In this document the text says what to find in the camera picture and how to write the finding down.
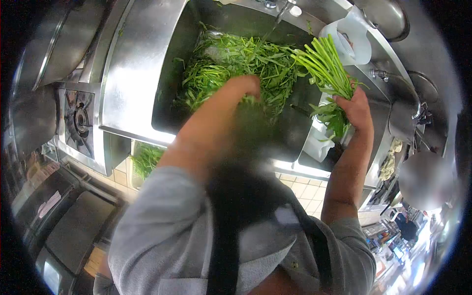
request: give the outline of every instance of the green vegetable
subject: green vegetable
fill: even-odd
[[[133,160],[137,174],[145,180],[152,170],[156,168],[157,163],[164,153],[164,149],[147,143],[139,143],[139,148],[141,149],[139,155],[135,157],[131,156],[131,159]]]
[[[260,38],[244,38],[231,34],[204,32],[194,55],[186,66],[184,91],[176,103],[195,112],[229,78],[253,74],[261,79],[261,106],[270,122],[282,112],[299,76],[305,76],[290,58],[291,45],[261,42]],[[244,102],[254,103],[253,98]]]
[[[308,70],[312,76],[310,83],[316,84],[320,91],[351,100],[355,90],[351,85],[363,83],[348,76],[339,60],[331,35],[328,34],[328,38],[320,38],[319,41],[314,38],[312,46],[313,48],[305,45],[306,51],[293,50],[291,57]],[[349,121],[343,109],[332,99],[329,101],[331,103],[326,105],[310,105],[313,108],[312,116],[316,116],[328,130],[333,130],[335,136],[342,137],[350,126]]]
[[[313,31],[312,31],[312,25],[311,25],[311,23],[310,23],[309,20],[306,20],[306,28],[308,29],[308,33],[309,33],[310,35],[314,36],[314,35],[313,35]]]

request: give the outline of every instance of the water stream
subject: water stream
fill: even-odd
[[[277,25],[282,21],[283,14],[286,11],[290,10],[294,5],[295,5],[295,1],[293,0],[292,1],[287,0],[285,2],[285,5],[282,7],[277,17],[275,18],[275,22],[274,22],[274,25],[272,26],[272,29],[268,31],[266,34],[264,34],[264,36],[261,38],[261,41],[259,41],[259,43],[256,45],[256,48],[254,48],[253,53],[250,55],[249,59],[247,60],[247,64],[249,64],[249,62],[254,59],[254,57],[256,56],[256,53],[261,49],[261,46],[267,41],[267,38],[270,36],[270,34],[275,31],[275,29],[277,28]]]

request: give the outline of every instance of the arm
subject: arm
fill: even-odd
[[[343,217],[357,218],[374,140],[371,111],[364,91],[357,87],[351,101],[342,97],[333,99],[346,112],[355,133],[329,178],[321,211],[321,220],[326,224]]]
[[[257,76],[228,80],[185,123],[157,167],[174,166],[205,182],[209,167],[230,147],[234,113],[245,94],[260,96]]]

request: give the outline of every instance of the metal edge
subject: metal edge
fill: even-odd
[[[62,30],[62,27],[64,26],[64,23],[66,22],[67,17],[69,16],[71,9],[72,8],[67,9],[67,12],[64,14],[64,16],[56,25],[56,29],[54,30],[54,34],[51,38],[51,41],[49,42],[49,46],[46,51],[46,56],[44,57],[42,61],[41,68],[39,69],[38,77],[36,78],[36,82],[33,85],[32,91],[35,91],[38,88],[42,80],[42,77],[44,76],[44,71],[46,70],[46,66],[48,65],[49,58],[51,58],[51,54],[52,54],[52,51],[54,50],[54,46],[56,45],[57,38],[59,37],[59,34]]]
[[[102,111],[103,111],[103,101],[104,101],[104,96],[105,96],[105,86],[107,83],[107,76],[108,76],[108,70],[110,69],[111,59],[113,58],[113,51],[115,50],[115,45],[117,44],[120,30],[123,27],[123,24],[126,21],[126,17],[128,16],[128,13],[131,10],[131,7],[133,6],[134,2],[135,0],[129,0],[128,4],[126,5],[125,10],[123,11],[121,18],[115,28],[115,33],[113,34],[113,38],[111,39],[111,43],[110,43],[110,48],[108,49],[107,58],[105,60],[105,66],[103,67],[103,76],[101,79],[101,89],[99,93],[99,98],[100,98],[99,115],[98,115],[99,125],[101,125],[102,123]]]

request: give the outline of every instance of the metal pipe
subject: metal pipe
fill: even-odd
[[[395,77],[395,78],[398,78],[399,80],[403,81],[406,84],[408,90],[411,92],[411,94],[413,95],[413,97],[416,100],[416,107],[417,107],[416,108],[416,113],[412,115],[412,119],[415,120],[420,116],[420,114],[421,114],[421,101],[420,101],[420,97],[418,96],[418,93],[416,93],[416,90],[414,89],[413,85],[411,85],[408,81],[406,81],[402,76],[397,75],[397,74],[393,74],[393,73],[389,73],[387,71],[372,69],[371,74],[372,74],[372,77],[374,77],[374,78],[379,77],[380,79],[383,79],[385,82],[388,81],[389,77]]]

